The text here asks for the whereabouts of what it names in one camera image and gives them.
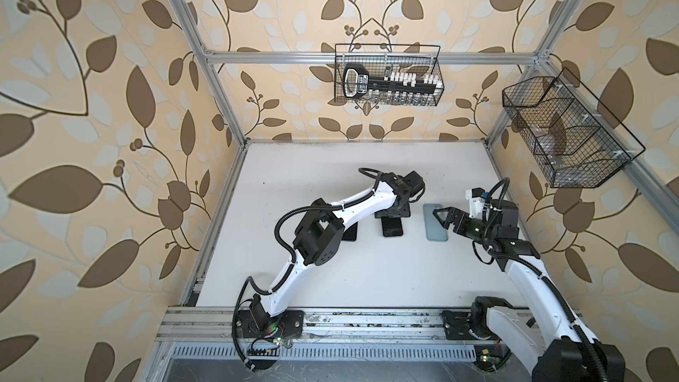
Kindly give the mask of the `light blue phone case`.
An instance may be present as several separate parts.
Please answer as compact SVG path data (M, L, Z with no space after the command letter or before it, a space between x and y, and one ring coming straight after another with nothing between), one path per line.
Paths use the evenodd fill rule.
M423 205L424 214L424 230L426 239L429 242L447 242L447 230L440 224L436 218L435 210L441 209L442 205L439 203L425 203Z

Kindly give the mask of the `black smartphone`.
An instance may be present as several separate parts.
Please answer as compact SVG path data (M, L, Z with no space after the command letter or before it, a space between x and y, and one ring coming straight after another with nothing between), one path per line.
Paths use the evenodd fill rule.
M343 242L355 242L357 240L357 233L358 224L355 223L344 231L342 235Z
M385 238L401 237L404 235L401 218L383 217L380 221L382 235Z

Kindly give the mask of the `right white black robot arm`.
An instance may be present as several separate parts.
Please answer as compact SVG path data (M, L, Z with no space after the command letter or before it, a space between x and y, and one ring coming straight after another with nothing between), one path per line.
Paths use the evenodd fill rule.
M470 308L470 333L497 336L534 381L622 381L625 360L585 325L549 276L531 242L520 239L519 211L506 200L509 179L490 190L466 193L468 210L438 208L431 214L442 228L482 247L523 297L533 324L499 297L479 296Z

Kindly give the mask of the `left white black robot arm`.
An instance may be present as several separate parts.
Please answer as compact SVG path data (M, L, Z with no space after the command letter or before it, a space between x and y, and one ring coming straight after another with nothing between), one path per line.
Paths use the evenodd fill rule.
M372 215L408 218L410 205L425 192L424 179L415 171L401 176L361 167L359 173L373 180L367 189L336 202L318 198L290 210L274 226L274 239L288 252L288 261L266 289L247 277L233 310L233 346L249 371L263 370L262 357L302 332L303 314L288 305L304 277L334 258L346 231Z

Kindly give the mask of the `black tool with white bits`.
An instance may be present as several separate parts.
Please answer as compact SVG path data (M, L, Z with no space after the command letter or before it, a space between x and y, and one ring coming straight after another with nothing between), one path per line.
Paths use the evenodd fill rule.
M382 75L370 73L364 65L348 64L339 79L348 99L391 102L435 102L444 91L438 74L394 72L385 67Z

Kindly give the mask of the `aluminium frame bars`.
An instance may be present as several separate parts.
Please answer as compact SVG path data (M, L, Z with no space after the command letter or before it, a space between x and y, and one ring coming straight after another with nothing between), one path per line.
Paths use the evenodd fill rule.
M244 65L263 65L263 64L290 64L290 65L336 65L336 73L339 72L341 65L355 65L364 63L369 58L369 64L395 65L408 63L414 59L424 60L430 67L436 69L438 65L523 65L520 83L528 80L535 74L546 74L557 79L563 78L566 84L566 76L562 76L565 70L556 69L555 65L548 57L548 52L552 51L557 41L562 36L560 30L565 29L567 19L576 10L577 5L581 5L584 0L564 0L555 14L552 25L534 53L471 53L471 52L443 52L437 49L438 53L412 53L404 54L393 52L387 45L385 51L336 51L332 52L217 52L208 50L198 33L197 23L194 22L193 14L184 0L169 0L175 16L178 18L180 28L183 29L191 51L197 56L198 66L203 71L208 86L214 94L217 109L223 114L223 118L228 126L235 125L234 139L241 150L247 150L249 141L242 132L240 123L237 120L235 111L229 103L224 85L219 79L219 73L213 67L217 64L244 64ZM662 184L650 167L637 161L629 161L627 166L619 167L619 171L624 171L629 181L645 196L648 203L654 207L667 224L678 233L678 197L669 187Z

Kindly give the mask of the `aluminium front rail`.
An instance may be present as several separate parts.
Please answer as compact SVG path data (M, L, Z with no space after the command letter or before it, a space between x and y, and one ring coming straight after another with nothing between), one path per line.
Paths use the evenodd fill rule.
M538 357L550 341L578 334L566 318L541 330L526 308L500 308L486 319L489 334L474 334L465 308L293 308L273 334L255 334L243 309L171 307L153 349L153 364L173 359L239 361L260 367L285 362L473 363L507 352Z

